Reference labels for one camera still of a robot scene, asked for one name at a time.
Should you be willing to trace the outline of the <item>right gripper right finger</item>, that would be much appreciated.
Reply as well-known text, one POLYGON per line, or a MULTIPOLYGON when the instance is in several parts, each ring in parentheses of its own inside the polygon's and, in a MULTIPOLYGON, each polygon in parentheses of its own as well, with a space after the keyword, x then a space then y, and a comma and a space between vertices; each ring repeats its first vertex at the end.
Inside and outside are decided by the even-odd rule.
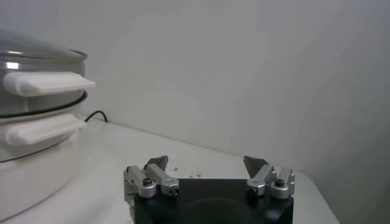
POLYGON ((246 181, 247 196, 258 198, 269 190, 271 197, 286 200, 294 196, 295 173, 289 167, 282 167, 277 173, 274 166, 264 159, 245 156, 244 165, 250 178, 246 181))

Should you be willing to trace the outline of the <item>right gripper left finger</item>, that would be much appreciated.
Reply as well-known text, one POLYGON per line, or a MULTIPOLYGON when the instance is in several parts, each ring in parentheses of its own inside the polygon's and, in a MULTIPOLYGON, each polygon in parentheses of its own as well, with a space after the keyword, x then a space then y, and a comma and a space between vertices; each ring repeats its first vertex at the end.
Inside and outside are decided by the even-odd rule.
POLYGON ((131 203, 136 196, 150 199, 160 193, 174 198, 179 195, 179 180, 170 177, 166 172, 168 156, 151 158, 141 169, 138 166, 128 166, 124 172, 124 200, 131 203))

